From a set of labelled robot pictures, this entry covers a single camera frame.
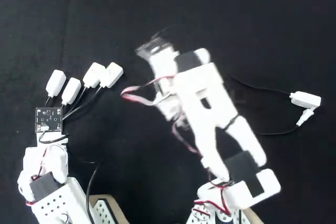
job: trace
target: white connector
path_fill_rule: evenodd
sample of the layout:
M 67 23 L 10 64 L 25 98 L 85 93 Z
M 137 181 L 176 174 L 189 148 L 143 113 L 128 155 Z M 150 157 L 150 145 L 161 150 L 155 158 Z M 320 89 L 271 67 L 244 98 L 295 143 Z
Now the white connector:
M 301 91 L 291 93 L 289 98 L 293 104 L 306 109 L 314 110 L 321 105 L 321 97 Z
M 88 88 L 95 88 L 100 82 L 100 75 L 102 72 L 105 71 L 105 67 L 101 64 L 96 62 L 92 63 L 89 70 L 86 72 L 83 82 L 84 87 Z
M 296 125 L 300 127 L 312 115 L 314 115 L 313 110 L 311 110 L 311 109 L 304 110 L 302 116 L 300 117 L 300 119 L 298 120 L 298 122 L 296 123 Z
M 124 73 L 122 67 L 112 62 L 100 75 L 100 86 L 102 88 L 112 87 Z
M 296 123 L 300 127 L 309 117 L 314 115 L 314 109 L 318 108 L 321 105 L 321 97 L 301 91 L 296 91 L 291 93 L 289 98 L 291 102 L 297 106 L 306 108 L 302 116 Z
M 63 71 L 54 70 L 46 86 L 48 96 L 51 98 L 58 96 L 66 79 L 67 78 Z
M 62 104 L 72 104 L 78 95 L 78 92 L 81 88 L 80 80 L 76 78 L 70 78 L 67 86 L 65 87 L 62 94 Z

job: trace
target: white plastic bracket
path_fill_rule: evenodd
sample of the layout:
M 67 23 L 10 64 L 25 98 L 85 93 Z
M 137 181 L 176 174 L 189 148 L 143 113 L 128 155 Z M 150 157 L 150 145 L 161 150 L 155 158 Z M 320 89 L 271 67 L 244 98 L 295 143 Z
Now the white plastic bracket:
M 95 215 L 97 216 L 96 224 L 116 224 L 110 208 L 103 199 L 99 199 L 94 207 Z

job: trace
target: black tabletop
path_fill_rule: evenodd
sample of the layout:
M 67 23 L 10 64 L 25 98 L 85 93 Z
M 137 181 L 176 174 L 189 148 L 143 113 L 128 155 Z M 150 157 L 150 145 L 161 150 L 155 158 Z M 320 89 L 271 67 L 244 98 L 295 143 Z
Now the black tabletop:
M 37 223 L 17 190 L 26 147 L 35 146 L 34 109 L 54 69 L 81 79 L 96 61 L 124 76 L 91 108 L 64 123 L 69 147 L 86 160 L 107 157 L 93 194 L 113 195 L 131 223 L 184 223 L 207 174 L 171 134 L 156 108 L 122 101 L 120 91 L 149 81 L 136 47 L 158 31 L 180 52 L 207 48 L 256 132 L 293 127 L 302 108 L 260 87 L 322 96 L 297 131 L 258 137 L 282 191 L 253 207 L 265 223 L 332 223 L 336 113 L 336 0 L 0 0 L 1 223 Z M 86 99 L 94 91 L 87 93 Z M 52 101 L 60 105 L 59 99 Z M 221 153 L 230 149 L 218 131 Z M 94 170 L 70 157 L 83 189 Z

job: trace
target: black fabric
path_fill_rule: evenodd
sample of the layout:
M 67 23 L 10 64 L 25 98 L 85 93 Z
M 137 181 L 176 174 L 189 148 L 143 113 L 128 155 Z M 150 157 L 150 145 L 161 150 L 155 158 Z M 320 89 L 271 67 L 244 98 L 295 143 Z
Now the black fabric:
M 124 76 L 88 112 L 64 124 L 80 158 L 108 159 L 93 194 L 113 195 L 131 223 L 184 223 L 207 181 L 199 158 L 171 134 L 156 108 L 122 101 L 120 91 L 152 78 L 134 53 L 160 30 L 180 52 L 207 48 L 222 76 L 256 86 L 323 97 L 322 107 L 292 134 L 259 140 L 282 191 L 255 207 L 265 223 L 332 223 L 335 190 L 334 56 L 336 0 L 0 0 L 1 223 L 37 223 L 17 190 L 25 148 L 36 145 L 34 109 L 54 69 L 82 78 L 96 61 Z M 302 109 L 275 93 L 226 78 L 253 130 L 292 128 Z M 90 90 L 86 98 L 93 95 Z M 58 99 L 50 104 L 59 105 Z M 232 145 L 218 135 L 221 154 Z M 93 165 L 70 157 L 70 175 L 86 189 Z
M 230 172 L 230 179 L 235 183 L 245 181 L 252 197 L 265 192 L 256 176 L 260 169 L 249 151 L 239 152 L 224 162 Z

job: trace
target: white robot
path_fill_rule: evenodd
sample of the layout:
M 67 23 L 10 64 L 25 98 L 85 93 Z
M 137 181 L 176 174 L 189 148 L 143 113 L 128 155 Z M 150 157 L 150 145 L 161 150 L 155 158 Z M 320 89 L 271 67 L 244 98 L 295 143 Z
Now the white robot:
M 280 191 L 273 171 L 262 169 L 266 154 L 246 119 L 238 114 L 206 49 L 180 54 L 170 43 L 157 37 L 137 49 L 137 54 L 152 67 L 155 80 L 148 84 L 155 85 L 156 98 L 149 101 L 132 94 L 140 86 L 126 88 L 121 96 L 156 106 L 167 121 L 173 121 L 173 134 L 199 155 L 204 168 L 216 177 L 198 189 L 198 200 L 194 201 L 187 224 L 238 223 L 234 216 L 239 210 Z M 202 99 L 206 99 L 210 108 L 203 106 Z M 185 124 L 194 133 L 195 147 L 178 133 L 178 127 Z M 216 138 L 216 127 L 234 138 L 241 152 L 222 160 L 216 148 L 216 142 L 220 141 Z M 115 223 L 113 213 L 100 206 L 104 202 L 89 206 L 89 215 L 85 193 L 75 178 L 67 177 L 67 136 L 46 131 L 38 133 L 37 139 L 37 147 L 26 149 L 18 185 L 39 223 Z M 102 209 L 109 219 L 101 216 Z

